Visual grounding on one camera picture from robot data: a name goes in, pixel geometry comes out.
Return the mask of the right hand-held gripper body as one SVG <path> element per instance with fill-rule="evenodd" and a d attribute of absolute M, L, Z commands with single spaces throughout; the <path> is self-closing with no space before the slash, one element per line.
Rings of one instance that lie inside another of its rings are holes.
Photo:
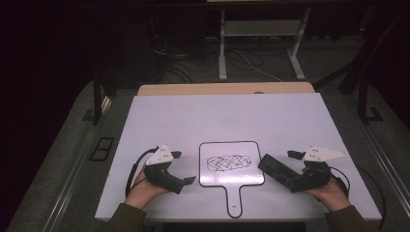
<path fill-rule="evenodd" d="M 308 189 L 319 189 L 326 186 L 331 178 L 338 181 L 344 193 L 349 192 L 349 183 L 346 175 L 340 172 L 347 181 L 347 183 L 344 183 L 339 177 L 336 177 L 332 173 L 333 168 L 327 164 L 329 160 L 346 158 L 346 152 L 310 146 L 305 153 L 302 159 L 302 162 L 306 166 L 303 173 L 289 180 L 294 183 L 296 192 Z"/>

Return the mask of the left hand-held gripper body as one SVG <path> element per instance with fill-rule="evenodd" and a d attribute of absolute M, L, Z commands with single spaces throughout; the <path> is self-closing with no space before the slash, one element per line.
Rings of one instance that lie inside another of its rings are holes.
<path fill-rule="evenodd" d="M 183 180 L 168 172 L 168 167 L 174 160 L 169 147 L 163 144 L 145 161 L 144 174 L 151 184 L 179 194 L 184 187 Z"/>

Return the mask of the black whiteboard eraser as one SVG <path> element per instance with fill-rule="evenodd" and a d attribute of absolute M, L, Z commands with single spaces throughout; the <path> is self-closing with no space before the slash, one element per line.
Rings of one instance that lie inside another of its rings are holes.
<path fill-rule="evenodd" d="M 258 168 L 285 186 L 285 181 L 298 177 L 299 174 L 277 159 L 266 154 L 258 164 Z"/>

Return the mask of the small whiteboard with handle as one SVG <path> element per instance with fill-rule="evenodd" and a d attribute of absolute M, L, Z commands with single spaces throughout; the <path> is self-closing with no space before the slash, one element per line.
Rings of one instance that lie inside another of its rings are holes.
<path fill-rule="evenodd" d="M 265 182 L 258 168 L 261 161 L 255 141 L 206 142 L 199 146 L 199 184 L 225 190 L 227 213 L 239 218 L 243 213 L 241 188 Z"/>

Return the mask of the person's left hand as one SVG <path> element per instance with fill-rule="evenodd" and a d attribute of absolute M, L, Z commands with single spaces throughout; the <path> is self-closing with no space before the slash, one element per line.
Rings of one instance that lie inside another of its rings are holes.
<path fill-rule="evenodd" d="M 134 186 L 126 197 L 125 204 L 137 209 L 144 209 L 156 197 L 168 193 L 167 189 L 157 187 L 146 180 L 141 170 L 134 180 Z"/>

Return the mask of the person's right hand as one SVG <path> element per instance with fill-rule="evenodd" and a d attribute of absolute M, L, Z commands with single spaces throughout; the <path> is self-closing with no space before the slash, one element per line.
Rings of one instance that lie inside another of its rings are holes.
<path fill-rule="evenodd" d="M 331 178 L 326 186 L 308 189 L 305 193 L 320 201 L 330 212 L 343 210 L 351 205 L 340 184 L 334 178 Z"/>

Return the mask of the dark metal stand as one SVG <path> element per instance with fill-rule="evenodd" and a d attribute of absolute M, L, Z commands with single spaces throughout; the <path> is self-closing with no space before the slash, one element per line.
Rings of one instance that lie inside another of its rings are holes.
<path fill-rule="evenodd" d="M 82 120 L 92 122 L 96 126 L 106 112 L 112 88 L 109 86 L 107 74 L 99 70 L 93 72 L 92 84 L 93 107 L 86 111 Z"/>
<path fill-rule="evenodd" d="M 368 83 L 364 80 L 359 82 L 358 114 L 361 121 L 368 125 L 370 122 L 382 122 L 383 118 L 375 107 L 367 105 Z"/>

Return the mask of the white metal stand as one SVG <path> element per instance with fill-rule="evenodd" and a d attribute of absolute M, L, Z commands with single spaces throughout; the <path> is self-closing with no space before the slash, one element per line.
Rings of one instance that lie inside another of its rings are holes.
<path fill-rule="evenodd" d="M 271 19 L 271 20 L 226 20 L 225 10 L 220 12 L 220 52 L 219 52 L 219 78 L 227 80 L 225 62 L 226 37 L 293 37 L 295 42 L 287 50 L 287 57 L 298 80 L 305 80 L 305 74 L 297 58 L 311 8 L 304 9 L 300 19 Z"/>

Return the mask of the black floor socket frame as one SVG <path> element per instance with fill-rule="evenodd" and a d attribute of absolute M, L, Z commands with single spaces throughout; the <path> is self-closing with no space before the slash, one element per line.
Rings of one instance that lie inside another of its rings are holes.
<path fill-rule="evenodd" d="M 89 157 L 91 161 L 106 161 L 113 146 L 114 137 L 101 137 Z"/>

